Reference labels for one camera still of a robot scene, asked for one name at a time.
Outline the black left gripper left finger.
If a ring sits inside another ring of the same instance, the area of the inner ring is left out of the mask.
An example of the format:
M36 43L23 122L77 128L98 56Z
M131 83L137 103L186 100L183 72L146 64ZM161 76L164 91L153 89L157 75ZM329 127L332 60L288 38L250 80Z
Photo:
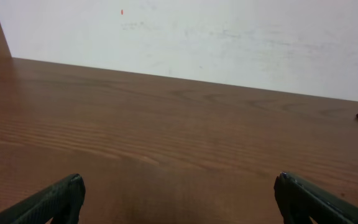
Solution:
M71 174L0 212L0 224L77 224L85 201L85 183Z

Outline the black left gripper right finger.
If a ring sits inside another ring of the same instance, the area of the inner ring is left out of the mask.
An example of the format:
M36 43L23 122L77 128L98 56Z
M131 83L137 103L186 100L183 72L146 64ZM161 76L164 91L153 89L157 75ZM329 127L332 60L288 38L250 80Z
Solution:
M274 191L284 224L358 224L358 207L295 174L281 172Z

